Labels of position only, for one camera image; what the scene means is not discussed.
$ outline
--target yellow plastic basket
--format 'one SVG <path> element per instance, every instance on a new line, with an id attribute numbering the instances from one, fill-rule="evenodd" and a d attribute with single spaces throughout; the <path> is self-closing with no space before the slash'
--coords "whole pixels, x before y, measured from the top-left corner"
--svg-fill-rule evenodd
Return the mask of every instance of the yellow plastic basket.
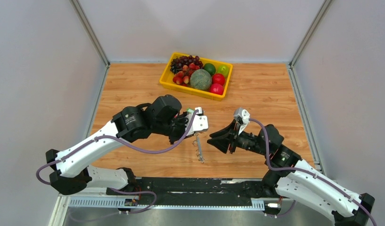
<path id="1" fill-rule="evenodd" d="M 216 61 L 216 60 L 211 60 L 211 59 L 206 59 L 206 58 L 200 58 L 200 60 L 202 61 L 202 63 L 204 65 L 207 63 L 211 63 L 216 67 L 216 69 L 220 65 L 227 65 L 229 67 L 229 75 L 226 78 L 226 84 L 224 85 L 223 95 L 218 95 L 218 94 L 214 94 L 214 93 L 207 92 L 207 91 L 202 91 L 202 90 L 198 90 L 198 89 L 194 89 L 194 88 L 190 88 L 190 87 L 180 86 L 180 85 L 177 85 L 173 82 L 174 74 L 170 71 L 170 65 L 171 65 L 171 62 L 173 59 L 175 59 L 176 57 L 179 58 L 180 56 L 189 56 L 189 55 L 188 54 L 182 54 L 182 53 L 173 53 L 172 57 L 170 58 L 169 62 L 167 63 L 166 68 L 164 69 L 164 72 L 162 73 L 162 76 L 160 77 L 159 83 L 162 84 L 162 86 L 166 89 L 172 89 L 172 90 L 180 91 L 183 93 L 189 93 L 189 94 L 197 95 L 200 97 L 206 97 L 206 98 L 209 98 L 212 100 L 218 100 L 218 101 L 223 100 L 223 98 L 226 96 L 227 88 L 229 86 L 229 80 L 230 80 L 231 72 L 232 72 L 232 64 L 228 64 L 228 63 L 220 62 L 220 61 Z"/>

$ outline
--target melon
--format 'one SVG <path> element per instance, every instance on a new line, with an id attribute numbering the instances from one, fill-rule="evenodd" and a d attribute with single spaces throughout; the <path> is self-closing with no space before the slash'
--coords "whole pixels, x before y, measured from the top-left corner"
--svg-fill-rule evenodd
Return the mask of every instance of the melon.
<path id="1" fill-rule="evenodd" d="M 212 84 L 212 77 L 209 72 L 204 69 L 199 69 L 192 73 L 189 83 L 194 89 L 208 90 Z"/>

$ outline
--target wooden table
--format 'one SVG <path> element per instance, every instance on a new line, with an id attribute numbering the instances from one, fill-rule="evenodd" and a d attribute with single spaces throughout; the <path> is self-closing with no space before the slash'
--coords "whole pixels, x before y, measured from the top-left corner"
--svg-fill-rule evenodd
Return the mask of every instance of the wooden table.
<path id="1" fill-rule="evenodd" d="M 92 133 L 126 106 L 152 103 L 158 96 L 171 94 L 180 100 L 183 110 L 201 106 L 208 116 L 209 130 L 199 135 L 205 163 L 199 162 L 197 148 L 192 145 L 195 139 L 191 137 L 163 154 L 144 154 L 121 147 L 94 162 L 94 166 L 110 169 L 128 167 L 137 177 L 262 178 L 268 170 L 264 165 L 264 156 L 238 148 L 233 154 L 223 154 L 206 142 L 210 133 L 229 125 L 238 107 L 247 109 L 251 118 L 264 125 L 274 124 L 285 138 L 283 144 L 313 165 L 284 64 L 234 64 L 228 92 L 222 101 L 164 89 L 159 84 L 159 78 L 165 66 L 111 64 Z M 245 129 L 254 134 L 258 134 L 259 130 L 260 127 L 254 123 Z M 167 137 L 155 134 L 133 144 L 148 150 L 170 146 Z"/>

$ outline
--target white backdrop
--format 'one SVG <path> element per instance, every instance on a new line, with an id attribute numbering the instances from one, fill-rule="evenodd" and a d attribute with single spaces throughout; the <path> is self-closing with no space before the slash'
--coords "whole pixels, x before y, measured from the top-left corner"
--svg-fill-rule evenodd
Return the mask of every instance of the white backdrop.
<path id="1" fill-rule="evenodd" d="M 296 74 L 325 172 L 385 225 L 385 0 L 335 0 Z"/>
<path id="2" fill-rule="evenodd" d="M 292 60 L 323 0 L 80 0 L 110 61 Z"/>
<path id="3" fill-rule="evenodd" d="M 0 226 L 48 224 L 58 192 L 35 171 L 84 138 L 104 73 L 68 0 L 0 0 Z"/>

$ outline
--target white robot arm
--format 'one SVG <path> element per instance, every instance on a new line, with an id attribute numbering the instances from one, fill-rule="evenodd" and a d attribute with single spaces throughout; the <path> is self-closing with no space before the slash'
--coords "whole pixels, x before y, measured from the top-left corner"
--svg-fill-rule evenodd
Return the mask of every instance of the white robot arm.
<path id="1" fill-rule="evenodd" d="M 90 164 L 122 145 L 145 153 L 163 153 L 171 149 L 155 152 L 130 145 L 137 139 L 148 138 L 152 133 L 168 136 L 173 144 L 193 136 L 196 132 L 208 130 L 207 116 L 203 115 L 201 107 L 195 108 L 192 114 L 180 114 L 180 110 L 181 103 L 170 95 L 158 97 L 152 104 L 128 106 L 113 116 L 99 131 L 75 146 L 63 151 L 47 151 L 47 165 L 54 172 L 49 176 L 49 183 L 39 177 L 42 168 L 37 171 L 37 178 L 65 195 L 77 193 L 86 187 L 110 187 L 132 191 L 133 186 L 127 189 L 128 184 L 135 183 L 131 169 L 102 169 Z"/>
<path id="2" fill-rule="evenodd" d="M 336 226 L 366 225 L 375 201 L 371 195 L 349 191 L 330 180 L 284 146 L 284 138 L 273 125 L 263 126 L 249 117 L 246 109 L 237 109 L 233 122 L 212 133 L 207 142 L 223 153 L 233 153 L 239 147 L 266 156 L 270 170 L 262 182 L 270 193 L 309 206 L 335 222 Z M 249 121 L 260 124 L 259 135 L 243 132 Z"/>

